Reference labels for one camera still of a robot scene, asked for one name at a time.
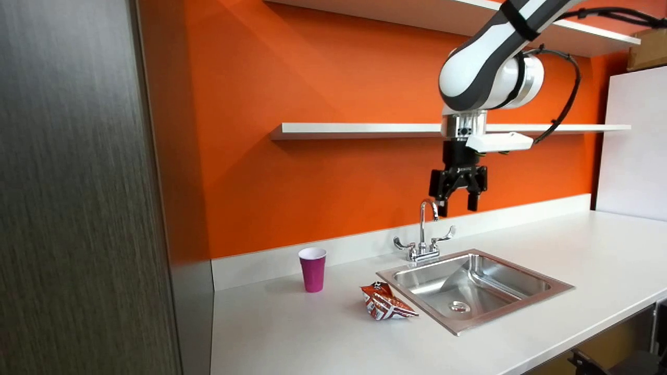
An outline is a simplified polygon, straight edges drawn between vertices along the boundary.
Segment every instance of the chrome faucet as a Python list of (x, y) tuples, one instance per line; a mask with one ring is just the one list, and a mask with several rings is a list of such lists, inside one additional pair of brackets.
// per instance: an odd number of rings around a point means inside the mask
[(436, 203), (430, 199), (424, 199), (422, 201), (421, 215), (420, 215), (420, 226), (419, 226), (419, 244), (410, 242), (407, 245), (403, 245), (401, 240), (398, 237), (394, 237), (394, 246), (400, 250), (408, 250), (408, 260), (412, 262), (421, 262), (424, 260), (437, 258), (440, 256), (440, 249), (438, 248), (438, 242), (446, 241), (456, 234), (456, 227), (451, 226), (450, 231), (443, 237), (436, 237), (431, 239), (431, 244), (427, 247), (426, 240), (424, 239), (424, 216), (426, 214), (426, 205), (431, 205), (433, 210), (433, 221), (438, 221), (438, 207)]

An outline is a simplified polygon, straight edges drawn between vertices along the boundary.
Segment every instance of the plastic cup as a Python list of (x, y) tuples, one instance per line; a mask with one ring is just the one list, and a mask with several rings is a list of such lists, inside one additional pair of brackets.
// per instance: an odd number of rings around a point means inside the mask
[(303, 286), (306, 292), (316, 293), (324, 287), (324, 261), (327, 251), (320, 248), (306, 248), (299, 252)]

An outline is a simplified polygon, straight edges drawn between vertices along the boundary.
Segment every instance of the sink basin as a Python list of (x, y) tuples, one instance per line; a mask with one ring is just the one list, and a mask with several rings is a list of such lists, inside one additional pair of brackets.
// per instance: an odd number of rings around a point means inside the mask
[(378, 276), (457, 336), (574, 288), (475, 249)]

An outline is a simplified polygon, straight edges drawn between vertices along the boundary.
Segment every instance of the floating shelf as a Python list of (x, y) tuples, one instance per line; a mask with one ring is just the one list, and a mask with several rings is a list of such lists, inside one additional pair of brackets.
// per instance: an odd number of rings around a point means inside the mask
[[(500, 8), (490, 0), (266, 0), (400, 25), (473, 36)], [(572, 55), (593, 57), (627, 50), (641, 40), (568, 20), (547, 27), (529, 44), (545, 43)]]
[[(516, 131), (539, 135), (551, 124), (489, 123), (487, 133)], [(556, 128), (556, 134), (581, 134), (601, 131), (630, 130), (630, 125), (570, 125)], [(377, 139), (377, 138), (441, 138), (438, 123), (303, 123), (283, 122), (271, 132), (271, 139)]]

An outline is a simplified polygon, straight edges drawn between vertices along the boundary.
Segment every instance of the white countertop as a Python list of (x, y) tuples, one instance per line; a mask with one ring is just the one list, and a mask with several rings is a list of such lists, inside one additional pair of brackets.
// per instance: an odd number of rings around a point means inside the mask
[(450, 240), (575, 286), (487, 324), (449, 333), (420, 317), (376, 322), (360, 286), (407, 262), (394, 254), (215, 294), (211, 374), (521, 374), (667, 298), (667, 222), (584, 212)]

